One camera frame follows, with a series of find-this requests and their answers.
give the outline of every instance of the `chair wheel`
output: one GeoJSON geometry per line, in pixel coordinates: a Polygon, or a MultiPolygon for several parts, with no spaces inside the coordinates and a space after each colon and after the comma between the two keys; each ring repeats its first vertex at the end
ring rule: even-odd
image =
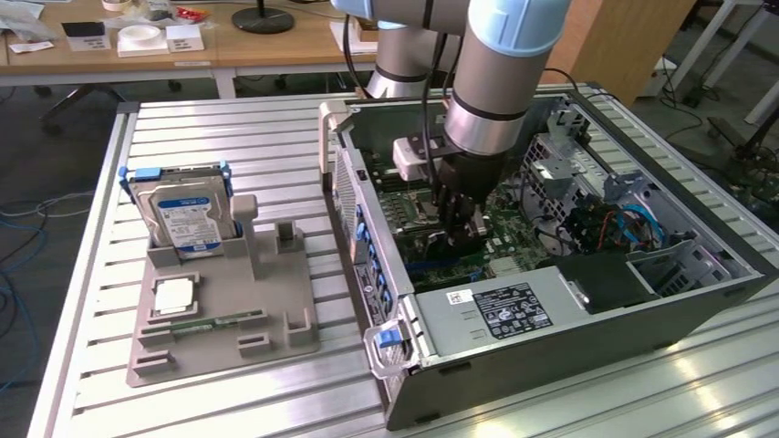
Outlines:
{"type": "Polygon", "coordinates": [[[170,80],[169,81],[169,89],[174,93],[178,93],[179,91],[182,91],[182,82],[179,82],[178,80],[170,80]]]}
{"type": "Polygon", "coordinates": [[[35,86],[34,91],[35,91],[35,94],[38,95],[39,98],[47,98],[49,96],[51,96],[51,88],[50,87],[35,86]]]}
{"type": "Polygon", "coordinates": [[[41,127],[47,135],[57,137],[63,133],[63,127],[61,125],[55,125],[53,123],[45,123],[41,127]]]}

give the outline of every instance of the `gray floor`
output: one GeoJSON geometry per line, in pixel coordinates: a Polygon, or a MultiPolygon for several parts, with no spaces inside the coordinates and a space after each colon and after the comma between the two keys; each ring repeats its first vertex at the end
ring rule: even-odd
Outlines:
{"type": "MultiPolygon", "coordinates": [[[[683,58],[699,34],[699,28],[679,34],[669,51],[671,59],[683,58]]],[[[725,44],[727,44],[725,38],[714,42],[698,63],[697,71],[703,71],[725,44]]],[[[682,86],[679,96],[697,80],[694,75],[691,76],[682,86]]],[[[702,117],[725,117],[746,136],[751,135],[755,128],[743,123],[743,117],[777,79],[779,67],[745,52],[718,86],[721,101],[706,100],[695,112],[702,117]]],[[[290,77],[289,88],[285,91],[275,89],[271,78],[261,81],[245,80],[242,83],[245,96],[326,91],[323,77],[290,77]]],[[[217,98],[217,86],[213,81],[187,80],[183,81],[183,85],[185,89],[179,93],[169,90],[165,81],[125,84],[118,88],[129,99],[141,101],[217,98]]],[[[329,85],[330,89],[335,89],[334,81],[329,85]]],[[[66,193],[87,191],[98,181],[115,103],[102,95],[90,96],[61,116],[59,122],[65,133],[57,138],[41,132],[37,122],[49,105],[71,89],[55,87],[55,95],[42,99],[31,88],[19,88],[14,97],[0,104],[0,129],[4,137],[0,144],[0,204],[28,199],[42,200],[66,193]]],[[[0,89],[0,97],[8,92],[10,89],[0,89]]],[[[663,135],[695,121],[691,116],[662,106],[655,99],[642,99],[633,106],[633,110],[663,135]]],[[[675,141],[698,146],[705,151],[714,140],[706,136],[706,127],[702,127],[678,135],[675,141]]],[[[777,143],[779,127],[774,128],[767,145],[777,143]]],[[[85,200],[74,201],[62,206],[62,211],[83,208],[85,205],[85,200]]],[[[86,216],[51,219],[47,224],[47,245],[41,255],[24,269],[12,274],[16,290],[24,297],[34,316],[37,332],[42,339],[43,358],[22,377],[22,384],[0,392],[0,436],[4,438],[24,436],[27,431],[86,219],[86,216]]],[[[16,221],[16,224],[35,225],[39,220],[41,218],[33,217],[16,221]]],[[[0,256],[27,235],[18,230],[0,227],[0,256]]],[[[6,326],[7,321],[8,312],[0,313],[0,328],[6,326]]],[[[19,319],[8,336],[0,339],[0,386],[28,363],[33,345],[30,330],[19,319]]]]}

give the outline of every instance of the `hard drive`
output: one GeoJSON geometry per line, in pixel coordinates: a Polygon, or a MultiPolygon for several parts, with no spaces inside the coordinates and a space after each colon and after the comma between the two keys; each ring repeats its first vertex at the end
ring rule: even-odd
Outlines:
{"type": "Polygon", "coordinates": [[[174,246],[183,260],[223,254],[238,236],[230,215],[231,171],[226,162],[194,167],[145,168],[121,185],[138,206],[155,247],[174,246]]]}

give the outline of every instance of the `blue cable on floor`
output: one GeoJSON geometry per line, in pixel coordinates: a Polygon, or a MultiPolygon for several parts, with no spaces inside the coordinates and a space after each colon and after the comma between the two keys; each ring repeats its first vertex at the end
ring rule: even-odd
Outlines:
{"type": "Polygon", "coordinates": [[[37,228],[34,226],[11,224],[2,219],[0,219],[0,226],[4,226],[7,228],[14,228],[16,230],[35,231],[38,233],[38,235],[41,236],[38,239],[38,247],[35,248],[34,252],[27,257],[24,257],[18,263],[11,265],[6,269],[0,270],[0,277],[4,278],[7,283],[8,283],[8,287],[0,287],[0,293],[8,294],[11,299],[14,299],[14,303],[22,312],[22,317],[24,318],[24,321],[27,322],[27,326],[30,327],[31,335],[34,337],[34,355],[30,358],[30,362],[27,363],[24,368],[22,368],[20,372],[18,372],[16,375],[11,378],[11,380],[7,381],[7,383],[3,385],[3,387],[0,387],[0,395],[2,395],[3,392],[8,389],[8,387],[34,368],[38,361],[41,360],[41,339],[38,338],[38,332],[35,330],[34,319],[31,318],[30,310],[27,308],[27,305],[24,304],[24,300],[16,294],[16,291],[14,290],[14,286],[11,285],[11,283],[7,279],[7,274],[16,271],[18,269],[20,269],[41,254],[41,251],[45,247],[45,244],[47,243],[47,232],[43,229],[37,228]]]}

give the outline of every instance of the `robotic arm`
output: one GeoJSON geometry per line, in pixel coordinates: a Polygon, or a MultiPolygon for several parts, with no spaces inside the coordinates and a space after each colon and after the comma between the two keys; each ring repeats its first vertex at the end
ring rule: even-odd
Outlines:
{"type": "MultiPolygon", "coordinates": [[[[350,15],[382,20],[383,29],[402,31],[395,36],[383,31],[381,41],[378,73],[391,80],[415,76],[419,80],[421,75],[411,68],[417,47],[394,44],[389,37],[425,38],[427,29],[465,39],[445,137],[437,147],[447,153],[438,158],[438,177],[431,179],[447,250],[470,252],[487,234],[481,211],[501,181],[507,151],[517,143],[550,53],[563,34],[571,0],[331,2],[350,15]]],[[[421,176],[410,170],[413,151],[419,150],[410,141],[401,139],[395,145],[397,165],[407,180],[421,176]]]]}

